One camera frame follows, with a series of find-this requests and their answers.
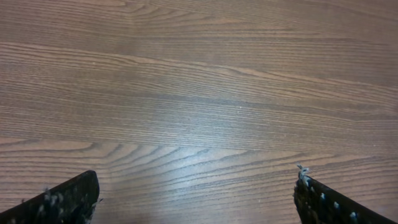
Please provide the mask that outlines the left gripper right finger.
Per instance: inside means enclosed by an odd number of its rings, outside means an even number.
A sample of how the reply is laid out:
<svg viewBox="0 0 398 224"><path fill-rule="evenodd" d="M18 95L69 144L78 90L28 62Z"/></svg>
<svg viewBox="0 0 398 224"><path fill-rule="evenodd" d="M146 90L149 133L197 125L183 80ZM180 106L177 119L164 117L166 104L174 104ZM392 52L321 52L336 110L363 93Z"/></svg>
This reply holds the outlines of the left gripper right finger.
<svg viewBox="0 0 398 224"><path fill-rule="evenodd" d="M297 166L294 203L302 224L397 224L307 175Z"/></svg>

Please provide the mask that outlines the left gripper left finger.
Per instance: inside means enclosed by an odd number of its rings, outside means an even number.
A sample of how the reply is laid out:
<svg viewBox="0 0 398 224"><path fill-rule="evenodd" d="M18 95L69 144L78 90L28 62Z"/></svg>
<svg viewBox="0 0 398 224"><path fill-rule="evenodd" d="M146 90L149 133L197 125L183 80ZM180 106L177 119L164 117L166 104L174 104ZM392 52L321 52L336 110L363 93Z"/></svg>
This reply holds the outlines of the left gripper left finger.
<svg viewBox="0 0 398 224"><path fill-rule="evenodd" d="M1 223L90 224L99 194L96 172L88 170L1 212Z"/></svg>

